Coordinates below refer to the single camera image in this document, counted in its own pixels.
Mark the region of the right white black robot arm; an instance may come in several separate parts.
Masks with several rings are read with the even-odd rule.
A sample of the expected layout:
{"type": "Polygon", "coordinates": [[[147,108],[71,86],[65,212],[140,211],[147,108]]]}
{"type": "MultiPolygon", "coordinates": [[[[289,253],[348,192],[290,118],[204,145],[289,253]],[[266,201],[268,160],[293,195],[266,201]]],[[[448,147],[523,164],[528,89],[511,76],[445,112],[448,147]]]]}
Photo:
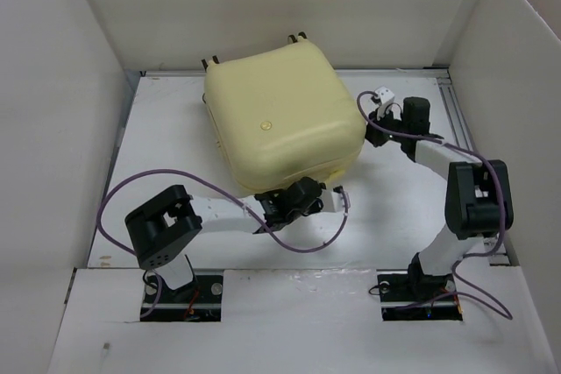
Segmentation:
{"type": "Polygon", "coordinates": [[[483,252],[485,258],[503,245],[514,221],[507,165],[431,133],[430,102],[425,98],[405,98],[396,116],[392,92],[378,89],[359,97],[369,97],[376,106],[362,115],[366,140],[372,146],[393,141],[412,162],[446,182],[445,224],[430,245],[414,255],[403,282],[414,299],[428,300],[453,280],[461,261],[477,257],[473,247],[480,239],[496,240],[492,249],[483,252]]]}

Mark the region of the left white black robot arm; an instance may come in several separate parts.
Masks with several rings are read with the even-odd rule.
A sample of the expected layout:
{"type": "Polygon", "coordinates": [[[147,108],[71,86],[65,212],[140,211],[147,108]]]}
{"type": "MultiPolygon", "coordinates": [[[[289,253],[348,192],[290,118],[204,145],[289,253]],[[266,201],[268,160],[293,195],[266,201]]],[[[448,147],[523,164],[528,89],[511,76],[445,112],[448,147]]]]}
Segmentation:
{"type": "Polygon", "coordinates": [[[139,267],[158,274],[167,293],[183,301],[195,292],[184,250],[197,236],[275,233],[322,211],[325,191],[323,183],[310,177],[244,199],[202,198],[188,194],[182,185],[172,185],[132,210],[124,223],[139,267]]]}

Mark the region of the yellow suitcase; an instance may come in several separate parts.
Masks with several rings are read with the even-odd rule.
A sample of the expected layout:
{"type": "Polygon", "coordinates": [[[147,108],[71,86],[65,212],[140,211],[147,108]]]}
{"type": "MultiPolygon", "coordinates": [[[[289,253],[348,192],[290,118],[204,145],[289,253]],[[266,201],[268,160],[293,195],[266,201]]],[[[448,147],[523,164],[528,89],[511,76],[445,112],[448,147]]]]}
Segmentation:
{"type": "Polygon", "coordinates": [[[302,177],[329,183],[360,154],[366,124],[355,99],[304,32],[269,52],[203,65],[203,101],[244,190],[261,193],[302,177]]]}

